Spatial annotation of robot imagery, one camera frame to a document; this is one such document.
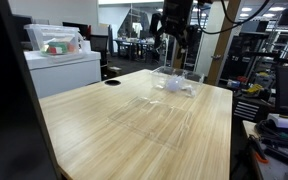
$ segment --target storage bin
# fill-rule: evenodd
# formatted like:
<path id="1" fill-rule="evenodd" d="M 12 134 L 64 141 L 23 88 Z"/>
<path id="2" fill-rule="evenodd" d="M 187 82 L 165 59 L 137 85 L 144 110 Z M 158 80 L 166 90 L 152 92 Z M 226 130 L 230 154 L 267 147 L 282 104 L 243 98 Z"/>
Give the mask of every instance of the storage bin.
<path id="1" fill-rule="evenodd" d="M 34 51 L 47 55 L 80 53 L 83 37 L 75 27 L 28 24 L 24 28 Z"/>
<path id="2" fill-rule="evenodd" d="M 204 74 L 168 66 L 159 67 L 151 72 L 152 86 L 170 92 L 195 97 L 197 89 L 204 82 Z"/>

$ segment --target cable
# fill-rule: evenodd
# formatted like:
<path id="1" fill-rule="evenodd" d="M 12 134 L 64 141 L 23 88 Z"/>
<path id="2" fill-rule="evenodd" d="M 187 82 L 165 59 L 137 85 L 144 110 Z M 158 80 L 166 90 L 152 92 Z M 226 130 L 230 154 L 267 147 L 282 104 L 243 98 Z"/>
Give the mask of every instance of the cable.
<path id="1" fill-rule="evenodd" d="M 222 7 L 223 7 L 223 11 L 224 11 L 224 14 L 225 14 L 225 18 L 233 23 L 233 24 L 243 24 L 247 21 L 250 21 L 251 19 L 253 19 L 255 16 L 257 16 L 264 8 L 265 6 L 269 3 L 270 0 L 265 0 L 265 2 L 262 4 L 262 6 L 252 15 L 250 16 L 249 18 L 247 18 L 246 20 L 242 21 L 242 22 L 235 22 L 233 21 L 227 14 L 227 11 L 226 11 L 226 8 L 225 8 L 225 3 L 224 3 L 224 0 L 221 0 L 221 4 L 222 4 Z"/>
<path id="2" fill-rule="evenodd" d="M 264 3 L 263 3 L 263 5 L 260 7 L 260 11 L 262 11 L 262 9 L 267 5 L 267 3 L 269 2 L 269 0 L 266 0 Z M 200 12 L 199 11 L 197 11 L 197 23 L 198 23 L 198 26 L 201 28 L 201 31 L 203 32 L 203 33 L 205 33 L 205 34 L 219 34 L 219 33 L 222 33 L 222 32 L 226 32 L 226 31 L 229 31 L 229 30 L 231 30 L 231 29 L 234 29 L 234 28 L 236 28 L 236 27 L 238 27 L 238 26 L 240 26 L 240 25 L 242 25 L 242 24 L 244 24 L 244 23 L 246 23 L 246 22 L 248 22 L 251 18 L 253 18 L 253 17 L 255 17 L 255 16 L 257 16 L 257 14 L 258 13 L 260 13 L 260 11 L 257 11 L 256 13 L 254 13 L 250 18 L 248 18 L 248 19 L 246 19 L 245 21 L 243 21 L 243 22 L 240 22 L 239 24 L 235 24 L 234 26 L 232 26 L 232 27 L 230 27 L 230 28 L 227 28 L 227 29 L 224 29 L 224 30 L 221 30 L 221 31 L 217 31 L 217 32 L 207 32 L 207 31 L 205 31 L 203 28 L 201 28 L 201 13 L 202 13 L 202 10 L 200 10 Z"/>

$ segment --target wooden pillar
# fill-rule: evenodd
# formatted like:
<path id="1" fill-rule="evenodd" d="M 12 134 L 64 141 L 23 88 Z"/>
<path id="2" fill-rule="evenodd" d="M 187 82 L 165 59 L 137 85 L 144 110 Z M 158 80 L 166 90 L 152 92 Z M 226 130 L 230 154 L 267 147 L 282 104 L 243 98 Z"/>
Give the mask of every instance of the wooden pillar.
<path id="1" fill-rule="evenodd" d="M 228 2 L 227 14 L 230 17 L 230 19 L 232 20 L 236 19 L 240 4 L 241 4 L 241 0 L 234 0 L 234 1 L 231 0 Z M 229 20 L 224 18 L 221 30 L 230 28 L 232 27 L 232 25 L 233 24 Z M 229 31 L 220 33 L 219 35 L 217 45 L 214 51 L 214 56 L 219 55 L 220 58 L 219 59 L 213 58 L 212 60 L 211 67 L 210 67 L 207 81 L 206 81 L 206 83 L 209 85 L 217 85 L 218 83 L 220 74 L 222 72 L 221 68 L 222 66 L 224 66 L 224 63 L 225 63 L 225 59 L 224 59 L 226 58 L 224 57 L 225 51 L 226 51 L 226 48 L 230 46 L 229 39 L 230 39 L 231 33 L 232 33 L 232 30 L 229 30 Z"/>

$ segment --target white cabinet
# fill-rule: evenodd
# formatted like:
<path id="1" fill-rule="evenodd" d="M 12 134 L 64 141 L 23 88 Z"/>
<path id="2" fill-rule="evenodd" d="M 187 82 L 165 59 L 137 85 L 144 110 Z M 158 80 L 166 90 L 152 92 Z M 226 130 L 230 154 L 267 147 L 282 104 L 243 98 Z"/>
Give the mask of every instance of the white cabinet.
<path id="1" fill-rule="evenodd" d="M 43 57 L 38 51 L 24 52 L 38 98 L 101 81 L 98 52 L 72 57 Z"/>

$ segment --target ceiling light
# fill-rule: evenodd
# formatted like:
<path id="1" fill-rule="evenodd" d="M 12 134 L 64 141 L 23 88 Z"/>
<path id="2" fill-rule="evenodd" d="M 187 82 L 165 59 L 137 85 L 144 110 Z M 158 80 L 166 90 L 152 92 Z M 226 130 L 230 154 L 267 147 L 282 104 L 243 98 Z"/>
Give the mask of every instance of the ceiling light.
<path id="1" fill-rule="evenodd" d="M 242 11 L 243 11 L 243 12 L 252 11 L 252 8 L 242 8 Z"/>
<path id="2" fill-rule="evenodd" d="M 269 11 L 283 11 L 285 8 L 283 7 L 271 7 Z"/>
<path id="3" fill-rule="evenodd" d="M 249 16 L 248 14 L 240 14 L 241 17 L 247 17 Z"/>
<path id="4" fill-rule="evenodd" d="M 263 14 L 264 17 L 273 17 L 275 14 Z"/>

